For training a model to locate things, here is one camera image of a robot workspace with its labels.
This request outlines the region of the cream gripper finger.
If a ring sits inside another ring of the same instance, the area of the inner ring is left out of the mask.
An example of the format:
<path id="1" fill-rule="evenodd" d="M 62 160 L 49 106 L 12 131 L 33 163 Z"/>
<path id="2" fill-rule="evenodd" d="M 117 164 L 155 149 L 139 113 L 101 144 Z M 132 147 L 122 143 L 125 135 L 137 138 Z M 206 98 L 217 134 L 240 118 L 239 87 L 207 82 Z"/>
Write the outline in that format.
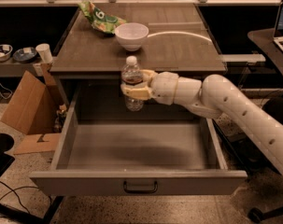
<path id="1" fill-rule="evenodd" d="M 124 95 L 137 100 L 146 101 L 152 97 L 152 90 L 148 86 L 138 88 L 136 86 L 121 84 L 120 88 Z"/>
<path id="2" fill-rule="evenodd" d="M 146 82 L 148 86 L 150 85 L 151 81 L 158 75 L 157 72 L 148 69 L 142 69 L 141 72 L 143 74 L 143 81 Z"/>

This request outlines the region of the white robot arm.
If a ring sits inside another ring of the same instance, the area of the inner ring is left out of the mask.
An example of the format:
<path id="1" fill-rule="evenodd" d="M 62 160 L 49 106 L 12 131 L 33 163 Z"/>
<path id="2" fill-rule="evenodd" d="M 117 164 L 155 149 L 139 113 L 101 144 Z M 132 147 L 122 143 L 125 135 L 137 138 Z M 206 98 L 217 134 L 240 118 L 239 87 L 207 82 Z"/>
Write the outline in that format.
<path id="1" fill-rule="evenodd" d="M 124 72 L 121 78 L 121 91 L 131 98 L 181 105 L 204 118 L 226 114 L 283 176 L 283 125 L 226 77 L 210 75 L 200 81 L 171 72 L 142 70 L 140 77 Z"/>

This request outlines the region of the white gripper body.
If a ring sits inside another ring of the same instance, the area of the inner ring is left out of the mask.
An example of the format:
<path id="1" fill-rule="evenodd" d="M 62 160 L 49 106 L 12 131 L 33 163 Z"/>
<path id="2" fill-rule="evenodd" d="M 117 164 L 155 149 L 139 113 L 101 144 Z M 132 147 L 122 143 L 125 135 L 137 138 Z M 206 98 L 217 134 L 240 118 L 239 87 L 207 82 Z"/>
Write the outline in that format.
<path id="1" fill-rule="evenodd" d="M 151 83 L 152 98 L 163 105 L 171 105 L 174 102 L 178 83 L 178 74 L 162 72 L 156 75 Z"/>

